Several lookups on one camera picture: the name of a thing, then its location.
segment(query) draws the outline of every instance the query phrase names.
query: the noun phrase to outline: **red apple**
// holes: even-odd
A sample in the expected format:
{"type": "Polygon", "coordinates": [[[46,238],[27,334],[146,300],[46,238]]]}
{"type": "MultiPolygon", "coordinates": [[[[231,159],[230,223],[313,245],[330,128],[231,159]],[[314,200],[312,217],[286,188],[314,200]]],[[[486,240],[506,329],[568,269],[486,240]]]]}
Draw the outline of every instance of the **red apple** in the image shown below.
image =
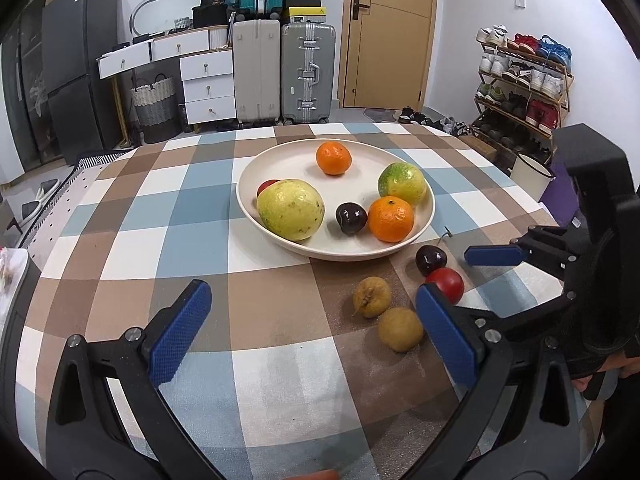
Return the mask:
{"type": "Polygon", "coordinates": [[[435,283],[452,305],[458,304],[465,293],[465,283],[462,281],[462,276],[447,267],[434,270],[424,282],[435,283]]]}
{"type": "Polygon", "coordinates": [[[262,193],[265,189],[267,189],[271,184],[275,184],[276,182],[279,182],[277,178],[272,178],[271,180],[265,180],[262,184],[260,184],[257,194],[260,195],[260,193],[262,193]]]}

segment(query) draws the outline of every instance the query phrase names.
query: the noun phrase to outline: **orange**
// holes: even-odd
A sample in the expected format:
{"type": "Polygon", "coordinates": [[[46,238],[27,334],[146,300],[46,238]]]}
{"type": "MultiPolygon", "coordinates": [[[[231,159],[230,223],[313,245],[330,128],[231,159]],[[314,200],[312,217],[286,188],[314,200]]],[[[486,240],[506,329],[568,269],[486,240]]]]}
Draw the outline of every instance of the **orange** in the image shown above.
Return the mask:
{"type": "Polygon", "coordinates": [[[413,229],[414,210],[397,196],[383,196],[371,204],[367,223],[378,240],[396,243],[413,229]]]}
{"type": "Polygon", "coordinates": [[[351,165],[351,153],[340,142],[329,140],[320,144],[316,151],[316,162],[327,175],[341,175],[351,165]]]}

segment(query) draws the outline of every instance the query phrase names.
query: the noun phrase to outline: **fruit bowl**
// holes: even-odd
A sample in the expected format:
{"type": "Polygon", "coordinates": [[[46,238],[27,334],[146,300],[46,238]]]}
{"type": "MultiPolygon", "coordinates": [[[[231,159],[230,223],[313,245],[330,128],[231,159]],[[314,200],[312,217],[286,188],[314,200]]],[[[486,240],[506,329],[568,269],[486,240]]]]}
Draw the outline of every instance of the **fruit bowl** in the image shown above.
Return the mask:
{"type": "Polygon", "coordinates": [[[433,190],[427,182],[427,194],[415,207],[414,227],[401,242],[381,242],[367,227],[355,235],[343,234],[335,219],[335,209],[345,202],[356,202],[368,210],[373,201],[380,198],[378,177],[393,162],[402,162],[402,159],[361,142],[338,139],[294,140],[257,155],[240,175],[236,196],[240,209],[255,227],[290,251],[319,260],[337,262],[372,260],[395,253],[413,242],[431,224],[435,213],[433,190]],[[316,164],[316,150],[320,144],[328,140],[340,142],[351,152],[353,163],[341,176],[327,176],[316,164]],[[275,235],[262,225],[255,207],[256,192],[261,183],[272,178],[299,178],[315,187],[322,196],[326,207],[324,220],[318,232],[311,238],[291,242],[275,235]]]}

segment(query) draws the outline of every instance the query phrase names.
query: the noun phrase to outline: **doorway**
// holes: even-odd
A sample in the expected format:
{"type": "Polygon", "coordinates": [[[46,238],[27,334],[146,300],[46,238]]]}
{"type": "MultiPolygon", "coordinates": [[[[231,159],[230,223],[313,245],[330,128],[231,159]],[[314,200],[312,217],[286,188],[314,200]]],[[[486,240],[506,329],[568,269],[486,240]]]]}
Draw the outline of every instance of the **doorway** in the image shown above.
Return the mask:
{"type": "Polygon", "coordinates": [[[343,107],[422,109],[435,0],[344,0],[343,107]]]}

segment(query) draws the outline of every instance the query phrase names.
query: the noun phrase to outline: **white bucket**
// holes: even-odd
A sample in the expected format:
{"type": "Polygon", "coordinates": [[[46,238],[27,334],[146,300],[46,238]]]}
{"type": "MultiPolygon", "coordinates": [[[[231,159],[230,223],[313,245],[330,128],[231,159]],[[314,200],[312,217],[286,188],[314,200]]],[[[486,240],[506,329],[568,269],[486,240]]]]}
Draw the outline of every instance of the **white bucket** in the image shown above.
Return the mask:
{"type": "Polygon", "coordinates": [[[511,171],[511,179],[536,202],[545,192],[546,186],[555,179],[553,171],[527,155],[518,154],[511,171]]]}

